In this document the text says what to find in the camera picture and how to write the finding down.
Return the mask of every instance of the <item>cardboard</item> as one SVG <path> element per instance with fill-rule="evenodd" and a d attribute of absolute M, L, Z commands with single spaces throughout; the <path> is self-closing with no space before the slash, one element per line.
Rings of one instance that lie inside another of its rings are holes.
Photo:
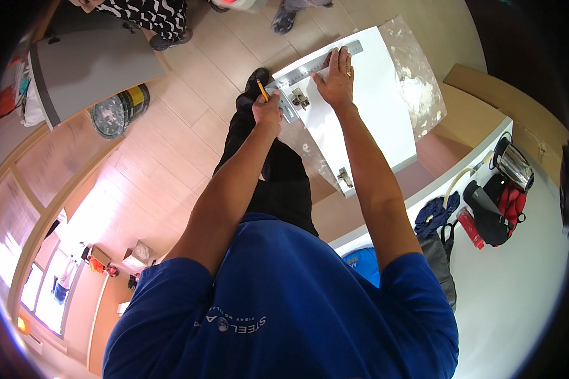
<path fill-rule="evenodd" d="M 512 118 L 514 145 L 523 148 L 560 185 L 562 147 L 569 140 L 569 131 L 552 113 L 519 89 L 470 67 L 456 64 L 444 83 L 476 96 Z"/>

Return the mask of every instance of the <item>metal ruler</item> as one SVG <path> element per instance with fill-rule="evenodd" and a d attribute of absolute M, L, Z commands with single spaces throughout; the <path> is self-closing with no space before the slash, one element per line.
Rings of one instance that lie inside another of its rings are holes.
<path fill-rule="evenodd" d="M 348 51 L 352 55 L 363 52 L 363 48 L 359 40 L 352 41 L 346 44 L 346 46 L 348 46 Z M 266 91 L 270 95 L 272 95 L 273 91 L 277 88 L 280 90 L 289 88 L 295 85 L 296 83 L 299 83 L 300 81 L 304 80 L 305 78 L 309 77 L 311 72 L 318 72 L 322 69 L 325 69 L 326 67 L 329 66 L 329 61 L 327 61 L 326 58 L 329 56 L 330 53 L 331 52 L 328 52 L 324 55 L 321 55 L 320 57 L 314 58 L 310 62 L 302 64 L 296 69 L 287 72 L 286 74 L 278 78 L 278 80 L 274 80 L 273 82 L 269 83 L 266 86 Z M 278 107 L 283 110 L 284 118 L 289 123 L 293 123 L 299 119 L 299 115 L 297 114 L 295 107 L 293 106 L 293 104 L 291 104 L 291 100 L 286 96 L 280 97 L 280 103 L 278 104 Z"/>

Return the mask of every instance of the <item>bucket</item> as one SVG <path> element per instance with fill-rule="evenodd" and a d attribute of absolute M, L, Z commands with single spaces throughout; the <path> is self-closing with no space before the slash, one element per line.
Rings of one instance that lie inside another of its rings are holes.
<path fill-rule="evenodd" d="M 149 104 L 150 92 L 145 84 L 129 88 L 91 107 L 93 127 L 107 140 L 118 138 Z"/>

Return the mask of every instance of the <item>tiled floor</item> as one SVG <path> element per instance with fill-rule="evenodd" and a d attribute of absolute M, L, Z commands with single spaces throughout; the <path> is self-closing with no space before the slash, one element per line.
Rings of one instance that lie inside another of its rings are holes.
<path fill-rule="evenodd" d="M 437 79 L 455 63 L 486 70 L 463 0 L 335 0 L 331 9 L 299 12 L 285 36 L 269 31 L 279 1 L 268 0 L 258 14 L 218 14 L 188 0 L 194 37 L 158 54 L 167 75 L 148 84 L 149 110 L 101 168 L 72 219 L 78 241 L 98 243 L 115 262 L 137 239 L 165 254 L 220 159 L 235 98 L 261 65 L 276 71 L 341 36 L 402 15 Z M 313 201 L 334 191 L 316 172 L 309 175 Z"/>

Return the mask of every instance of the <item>yellow pencil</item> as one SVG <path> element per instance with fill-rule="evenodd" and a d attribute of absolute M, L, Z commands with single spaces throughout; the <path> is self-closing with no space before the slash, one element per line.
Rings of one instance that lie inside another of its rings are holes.
<path fill-rule="evenodd" d="M 263 89 L 263 86 L 261 85 L 261 80 L 259 80 L 259 79 L 257 80 L 257 85 L 259 86 L 259 89 L 261 90 L 261 94 L 263 95 L 263 98 L 265 98 L 266 102 L 270 101 L 270 98 L 267 97 L 266 90 Z"/>

